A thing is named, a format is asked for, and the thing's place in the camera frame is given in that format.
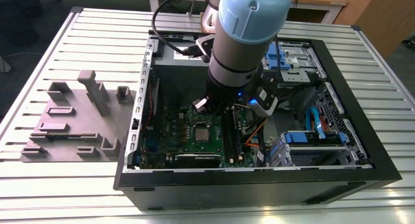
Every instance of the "gray plastic block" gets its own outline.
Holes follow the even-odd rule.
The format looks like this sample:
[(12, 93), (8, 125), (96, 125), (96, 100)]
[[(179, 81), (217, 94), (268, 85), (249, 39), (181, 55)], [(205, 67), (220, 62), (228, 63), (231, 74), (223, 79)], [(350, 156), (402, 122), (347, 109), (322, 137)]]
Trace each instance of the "gray plastic block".
[(32, 148), (24, 147), (20, 153), (25, 157), (31, 157), (31, 158), (43, 158), (47, 156), (47, 150), (39, 146), (32, 147)]
[(51, 107), (47, 110), (47, 113), (49, 114), (49, 116), (73, 116), (76, 111), (75, 108), (71, 106), (60, 106), (60, 107)]
[(83, 133), (81, 140), (85, 142), (101, 142), (103, 136), (99, 133)]
[[(89, 102), (87, 91), (73, 89), (72, 93), (64, 93), (67, 103), (53, 102), (49, 100), (45, 112), (40, 116), (39, 123), (67, 123), (69, 129), (67, 132), (45, 132), (36, 127), (29, 136), (28, 148), (43, 147), (48, 154), (45, 157), (20, 158), (23, 162), (99, 162), (116, 161), (116, 156), (111, 150), (101, 150), (103, 138), (112, 144), (115, 139), (123, 141), (127, 136), (131, 125), (131, 114), (133, 104), (119, 104), (116, 90), (108, 90), (107, 106), (109, 115), (100, 116), (93, 104)], [(72, 107), (76, 110), (73, 115), (51, 115), (49, 110), (65, 110)], [(80, 157), (77, 152), (79, 146), (93, 146), (99, 155), (96, 157)]]
[(101, 151), (104, 152), (107, 157), (116, 157), (120, 147), (121, 143), (119, 142), (117, 138), (115, 139), (113, 145), (111, 145), (108, 140), (104, 138), (101, 143)]
[(65, 82), (52, 82), (47, 94), (55, 102), (67, 102), (65, 93), (71, 93), (71, 89)]
[(95, 81), (95, 71), (93, 70), (81, 70), (79, 72), (77, 81), (85, 86), (88, 91), (88, 97), (92, 100), (99, 114), (107, 116), (109, 114), (109, 109), (105, 103), (105, 96), (103, 91), (99, 88), (99, 85)]
[(99, 152), (93, 146), (77, 146), (76, 154), (80, 157), (99, 157)]
[[(65, 83), (53, 83), (51, 91), (59, 91), (57, 100), (49, 100), (40, 116), (37, 127), (29, 136), (27, 148), (41, 147), (47, 153), (43, 157), (23, 156), (23, 162), (103, 162), (116, 161), (121, 143), (129, 131), (133, 103), (119, 104), (120, 92), (125, 97), (136, 92), (129, 89), (105, 90), (101, 83), (95, 82), (93, 71), (83, 71), (80, 81), (99, 91), (71, 90)], [(96, 103), (89, 97), (101, 97), (108, 115), (101, 116)]]
[(39, 130), (45, 132), (67, 132), (69, 125), (67, 123), (41, 123)]
[(119, 86), (116, 88), (116, 100), (119, 104), (132, 104), (133, 98), (128, 86)]
[(28, 137), (29, 140), (32, 140), (35, 143), (41, 143), (41, 142), (51, 142), (51, 140), (45, 137), (45, 133), (37, 132), (32, 133), (31, 136)]

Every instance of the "black cable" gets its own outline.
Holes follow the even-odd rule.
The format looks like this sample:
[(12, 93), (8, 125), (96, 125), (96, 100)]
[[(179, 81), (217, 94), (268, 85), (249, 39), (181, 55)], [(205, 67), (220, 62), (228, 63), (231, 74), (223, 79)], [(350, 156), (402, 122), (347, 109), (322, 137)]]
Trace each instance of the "black cable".
[(244, 132), (247, 132), (251, 128), (256, 128), (256, 126), (259, 126), (261, 124), (261, 122), (265, 120), (265, 117), (259, 118), (244, 130)]
[(167, 45), (171, 47), (172, 50), (175, 50), (176, 52), (179, 52), (181, 55), (191, 55), (189, 53), (185, 53), (184, 51), (181, 51), (175, 45), (172, 45), (163, 37), (161, 35), (159, 34), (157, 30), (156, 30), (156, 17), (157, 17), (157, 14), (161, 10), (161, 8), (171, 2), (172, 0), (165, 0), (160, 6), (157, 7), (157, 9), (155, 10), (155, 13), (153, 13), (153, 17), (151, 19), (151, 28), (153, 29), (153, 32), (159, 38), (159, 40)]
[(297, 8), (297, 4), (299, 4), (299, 0), (295, 0), (295, 2), (293, 2), (293, 8), (295, 9)]
[(283, 102), (285, 102), (299, 91), (301, 91), (303, 89), (305, 89), (308, 87), (316, 87), (322, 83), (323, 83), (322, 81), (316, 81), (312, 83), (297, 85), (296, 87), (289, 89), (285, 93), (283, 93), (281, 95), (277, 96), (277, 105), (281, 104)]

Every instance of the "green circuit board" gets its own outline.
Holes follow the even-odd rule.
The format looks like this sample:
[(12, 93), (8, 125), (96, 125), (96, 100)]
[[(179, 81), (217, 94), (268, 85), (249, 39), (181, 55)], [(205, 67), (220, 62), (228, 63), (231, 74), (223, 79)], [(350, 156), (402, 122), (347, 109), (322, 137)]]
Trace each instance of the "green circuit board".
[[(248, 125), (245, 111), (236, 109), (237, 126)], [(157, 153), (215, 154), (221, 157), (221, 167), (247, 167), (252, 157), (239, 163), (225, 161), (220, 117), (199, 115), (192, 106), (163, 107), (161, 137)]]

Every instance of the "gray floor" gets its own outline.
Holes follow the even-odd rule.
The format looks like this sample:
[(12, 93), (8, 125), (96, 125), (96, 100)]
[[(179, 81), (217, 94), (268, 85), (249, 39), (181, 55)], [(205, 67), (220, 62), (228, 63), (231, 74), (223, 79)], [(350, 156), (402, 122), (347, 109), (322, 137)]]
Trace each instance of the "gray floor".
[[(64, 0), (63, 2), (40, 0), (40, 2), (45, 13), (32, 19), (39, 33), (39, 41), (29, 47), (17, 48), (9, 45), (0, 37), (0, 52), (3, 55), (20, 52), (44, 53), (72, 6), (149, 11), (148, 0)], [(184, 13), (189, 7), (189, 3), (189, 1), (173, 3), (167, 7), (165, 12)], [(205, 4), (203, 2), (196, 2), (195, 13), (197, 14), (204, 7)], [(40, 60), (40, 55), (20, 54), (5, 60), (13, 67), (15, 72), (11, 75), (0, 73), (0, 120), (32, 74)], [(415, 50), (406, 48), (402, 44), (395, 53), (388, 57), (387, 62), (410, 92), (415, 95)]]

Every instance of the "motherboard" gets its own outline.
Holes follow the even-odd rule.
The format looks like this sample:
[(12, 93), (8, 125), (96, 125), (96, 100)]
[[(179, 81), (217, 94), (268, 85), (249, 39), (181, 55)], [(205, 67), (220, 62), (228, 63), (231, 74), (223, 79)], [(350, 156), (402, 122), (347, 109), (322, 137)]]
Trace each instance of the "motherboard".
[[(232, 107), (235, 128), (237, 132), (248, 125), (244, 108)], [(253, 151), (235, 153), (229, 150), (229, 131), (224, 129), (224, 116), (199, 115), (192, 106), (164, 106), (160, 113), (159, 141), (145, 139), (147, 152), (137, 155), (140, 166), (144, 168), (231, 168), (248, 167), (253, 163)]]

